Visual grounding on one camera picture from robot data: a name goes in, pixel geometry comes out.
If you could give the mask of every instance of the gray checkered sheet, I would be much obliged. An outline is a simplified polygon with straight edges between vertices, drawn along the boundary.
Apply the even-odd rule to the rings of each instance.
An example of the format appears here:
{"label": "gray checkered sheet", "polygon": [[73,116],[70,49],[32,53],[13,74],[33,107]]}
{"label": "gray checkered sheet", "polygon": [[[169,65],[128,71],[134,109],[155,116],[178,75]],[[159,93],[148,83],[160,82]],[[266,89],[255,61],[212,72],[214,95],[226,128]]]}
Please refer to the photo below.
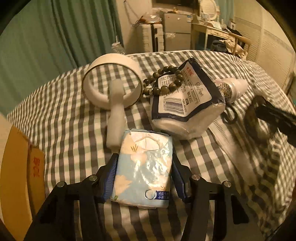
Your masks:
{"label": "gray checkered sheet", "polygon": [[[258,186],[248,186],[208,129],[201,137],[173,141],[180,162],[195,174],[214,183],[230,180],[252,209],[263,235],[268,235],[285,218],[291,201],[295,171],[295,149],[287,138],[276,133],[268,148],[261,148],[248,136],[243,117],[255,93],[264,93],[275,106],[294,112],[289,100],[275,81],[256,63],[232,55],[210,51],[177,51],[130,55],[146,77],[166,65],[178,66],[189,57],[196,58],[212,78],[242,78],[249,83],[247,92],[233,106],[238,121],[229,127],[248,155]],[[49,194],[59,181],[75,183],[97,172],[110,158],[106,148],[108,111],[89,103],[81,93],[82,78],[88,65],[58,76],[23,100],[8,120],[23,131],[45,153],[45,185]],[[137,85],[136,76],[127,68],[104,65],[91,72],[94,86],[107,93],[108,81],[121,78],[125,92]],[[151,130],[149,97],[142,97],[125,110],[128,128]],[[185,226],[185,206],[171,187],[167,209],[138,209],[116,202],[99,204],[101,221],[108,240],[179,240]],[[209,234],[213,227],[209,220]]]}

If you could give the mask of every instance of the green curtain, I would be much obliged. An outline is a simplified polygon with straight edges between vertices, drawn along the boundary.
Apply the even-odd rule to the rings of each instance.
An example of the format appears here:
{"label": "green curtain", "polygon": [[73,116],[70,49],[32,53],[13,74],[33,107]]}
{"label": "green curtain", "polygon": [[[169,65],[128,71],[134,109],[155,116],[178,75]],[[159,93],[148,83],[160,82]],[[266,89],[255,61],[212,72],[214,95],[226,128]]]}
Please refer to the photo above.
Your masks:
{"label": "green curtain", "polygon": [[38,87],[112,52],[114,0],[31,0],[0,35],[0,112]]}
{"label": "green curtain", "polygon": [[220,22],[223,19],[228,25],[229,19],[233,19],[234,0],[215,0],[215,2],[220,7]]}

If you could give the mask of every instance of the white wall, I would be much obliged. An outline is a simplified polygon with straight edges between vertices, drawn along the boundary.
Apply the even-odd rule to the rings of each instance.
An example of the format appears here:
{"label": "white wall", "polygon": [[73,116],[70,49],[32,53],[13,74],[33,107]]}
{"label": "white wall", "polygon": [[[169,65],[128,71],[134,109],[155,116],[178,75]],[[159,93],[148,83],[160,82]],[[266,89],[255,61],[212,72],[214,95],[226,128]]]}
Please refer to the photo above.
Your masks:
{"label": "white wall", "polygon": [[[127,11],[132,23],[135,23],[144,13],[152,11],[151,0],[127,0],[133,11],[137,14],[134,15],[130,7],[127,6]],[[124,0],[116,0],[117,11],[121,26],[121,33],[123,37],[123,44],[127,54],[138,52],[138,41],[136,35],[136,28],[132,27],[128,20],[128,15],[124,7]]]}
{"label": "white wall", "polygon": [[234,0],[234,20],[237,30],[252,40],[248,59],[286,90],[295,52],[276,20],[256,0]]}

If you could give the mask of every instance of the green bead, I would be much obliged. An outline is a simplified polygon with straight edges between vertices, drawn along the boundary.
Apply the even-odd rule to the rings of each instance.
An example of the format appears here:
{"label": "green bead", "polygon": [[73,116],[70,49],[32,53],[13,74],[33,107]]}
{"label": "green bead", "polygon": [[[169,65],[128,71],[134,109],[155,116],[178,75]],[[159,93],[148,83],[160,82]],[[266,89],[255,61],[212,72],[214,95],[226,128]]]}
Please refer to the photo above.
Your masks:
{"label": "green bead", "polygon": [[167,87],[167,86],[162,86],[161,88],[160,88],[160,92],[163,94],[163,95],[166,95],[166,94],[168,94],[169,92],[170,92],[170,90],[169,90],[169,88]]}
{"label": "green bead", "polygon": [[145,88],[144,90],[143,90],[143,95],[149,95],[149,88]]}
{"label": "green bead", "polygon": [[146,86],[148,86],[150,84],[150,80],[149,79],[145,79],[144,83],[146,84]]}
{"label": "green bead", "polygon": [[154,72],[154,73],[153,73],[153,77],[154,77],[155,79],[157,79],[159,76],[160,76],[159,73],[157,73],[157,72]]}
{"label": "green bead", "polygon": [[170,65],[170,66],[168,67],[168,70],[171,71],[171,72],[173,71],[173,69],[174,69],[174,66],[172,66],[172,65]]}
{"label": "green bead", "polygon": [[150,83],[153,83],[156,79],[153,76],[149,76],[148,80],[150,81]]}
{"label": "green bead", "polygon": [[174,72],[174,73],[176,73],[177,70],[179,70],[178,67],[174,67],[174,68],[173,68],[173,72]]}
{"label": "green bead", "polygon": [[160,75],[162,75],[162,74],[164,73],[164,71],[163,71],[162,69],[159,69],[157,72],[158,72]]}
{"label": "green bead", "polygon": [[158,95],[160,95],[160,89],[157,88],[157,87],[154,87],[153,90],[152,90],[152,93],[153,93],[153,95],[158,96]]}
{"label": "green bead", "polygon": [[182,74],[182,71],[177,70],[177,71],[175,72],[175,75],[178,75],[178,74]]}
{"label": "green bead", "polygon": [[177,86],[177,87],[180,87],[182,85],[182,81],[181,80],[175,80],[174,81],[174,84]]}
{"label": "green bead", "polygon": [[181,74],[178,74],[178,75],[177,75],[177,79],[179,79],[179,80],[181,80],[181,81],[184,81],[184,76],[181,75]]}
{"label": "green bead", "polygon": [[164,67],[163,67],[163,71],[164,71],[164,72],[168,72],[168,71],[169,71],[169,70],[168,70],[168,66],[164,66]]}
{"label": "green bead", "polygon": [[177,86],[174,83],[170,83],[168,88],[170,92],[174,92],[177,89]]}

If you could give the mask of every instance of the bottle label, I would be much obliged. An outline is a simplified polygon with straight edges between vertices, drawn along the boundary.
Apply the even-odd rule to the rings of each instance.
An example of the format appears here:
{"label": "bottle label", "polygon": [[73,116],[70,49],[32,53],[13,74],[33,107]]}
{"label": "bottle label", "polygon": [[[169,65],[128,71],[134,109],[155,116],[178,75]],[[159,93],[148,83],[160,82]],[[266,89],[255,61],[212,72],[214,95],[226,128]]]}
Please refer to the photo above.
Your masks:
{"label": "bottle label", "polygon": [[[212,99],[211,94],[197,76],[191,64],[187,62],[181,71],[184,76],[182,85],[174,92],[159,97],[159,113],[186,117],[196,107]],[[164,75],[158,78],[158,86],[168,86],[175,80],[175,74]]]}
{"label": "bottle label", "polygon": [[230,86],[224,82],[222,82],[221,84],[219,84],[219,88],[221,89],[224,98],[225,98],[225,102],[229,102],[231,97],[232,97],[232,90],[230,88]]}
{"label": "bottle label", "polygon": [[156,191],[157,200],[168,200],[170,197],[170,192],[168,191]]}

